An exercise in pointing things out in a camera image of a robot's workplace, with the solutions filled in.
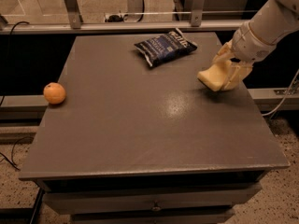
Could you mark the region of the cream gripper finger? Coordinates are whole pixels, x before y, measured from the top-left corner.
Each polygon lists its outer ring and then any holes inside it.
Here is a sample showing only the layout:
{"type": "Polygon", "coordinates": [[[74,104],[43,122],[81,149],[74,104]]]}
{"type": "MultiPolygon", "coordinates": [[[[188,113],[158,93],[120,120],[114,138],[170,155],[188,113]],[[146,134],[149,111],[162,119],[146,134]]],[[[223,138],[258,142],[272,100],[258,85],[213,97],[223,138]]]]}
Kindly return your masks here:
{"type": "Polygon", "coordinates": [[[236,88],[239,83],[247,77],[253,69],[253,63],[230,62],[226,69],[224,82],[221,86],[222,91],[229,91],[236,88]]]}

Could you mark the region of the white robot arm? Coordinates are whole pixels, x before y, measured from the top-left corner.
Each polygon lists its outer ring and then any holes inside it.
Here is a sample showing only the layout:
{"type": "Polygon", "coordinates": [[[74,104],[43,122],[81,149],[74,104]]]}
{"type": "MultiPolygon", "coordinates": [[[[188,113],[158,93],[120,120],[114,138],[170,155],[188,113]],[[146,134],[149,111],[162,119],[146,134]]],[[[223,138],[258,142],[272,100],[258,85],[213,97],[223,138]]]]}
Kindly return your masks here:
{"type": "Polygon", "coordinates": [[[298,30],[299,0],[268,0],[250,21],[244,22],[221,49],[209,70],[213,91],[236,87],[286,35],[298,30]]]}

